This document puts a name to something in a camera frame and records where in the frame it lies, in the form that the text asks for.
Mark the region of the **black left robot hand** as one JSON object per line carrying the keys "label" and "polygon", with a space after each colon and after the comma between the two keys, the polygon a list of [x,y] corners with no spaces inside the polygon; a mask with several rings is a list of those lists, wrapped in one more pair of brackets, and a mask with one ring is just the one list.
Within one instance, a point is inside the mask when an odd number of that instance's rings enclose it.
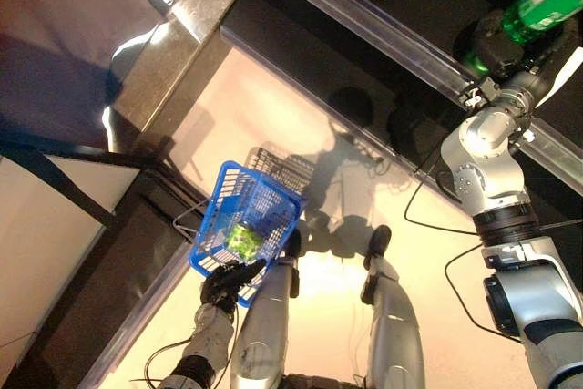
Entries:
{"label": "black left robot hand", "polygon": [[213,305],[228,316],[233,316],[240,289],[250,284],[265,266],[264,259],[249,264],[228,261],[219,266],[202,283],[201,303]]}

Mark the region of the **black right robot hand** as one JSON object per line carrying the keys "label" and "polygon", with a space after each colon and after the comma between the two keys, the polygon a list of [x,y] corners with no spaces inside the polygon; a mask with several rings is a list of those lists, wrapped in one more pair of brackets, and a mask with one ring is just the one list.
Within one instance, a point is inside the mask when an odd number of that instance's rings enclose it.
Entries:
{"label": "black right robot hand", "polygon": [[573,18],[538,31],[522,26],[514,13],[493,9],[460,31],[454,56],[477,77],[504,80],[520,71],[538,72],[563,46],[577,43]]}

